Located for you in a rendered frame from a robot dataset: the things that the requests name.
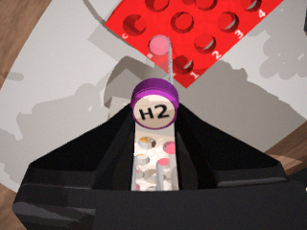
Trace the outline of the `red tube rack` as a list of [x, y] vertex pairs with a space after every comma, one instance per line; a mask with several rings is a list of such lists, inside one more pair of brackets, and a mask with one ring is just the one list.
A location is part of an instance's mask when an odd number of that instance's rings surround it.
[[169, 36], [173, 78], [187, 88], [284, 0], [257, 0], [247, 10], [255, 1], [122, 0], [105, 25], [144, 56], [153, 36]]

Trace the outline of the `white tube rack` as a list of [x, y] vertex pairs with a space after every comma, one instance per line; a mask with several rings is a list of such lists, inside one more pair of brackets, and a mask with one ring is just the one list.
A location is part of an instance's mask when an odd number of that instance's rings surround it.
[[[107, 120], [119, 112], [127, 104], [129, 99], [112, 96]], [[146, 137], [149, 143], [143, 143], [139, 139]], [[150, 138], [152, 137], [152, 138]], [[135, 123], [135, 145], [134, 156], [137, 154], [146, 154], [149, 156], [149, 191], [155, 191], [155, 165], [157, 160], [165, 158], [164, 144], [166, 142], [175, 142], [174, 124], [158, 130], [143, 128]], [[150, 143], [151, 142], [151, 143]]]

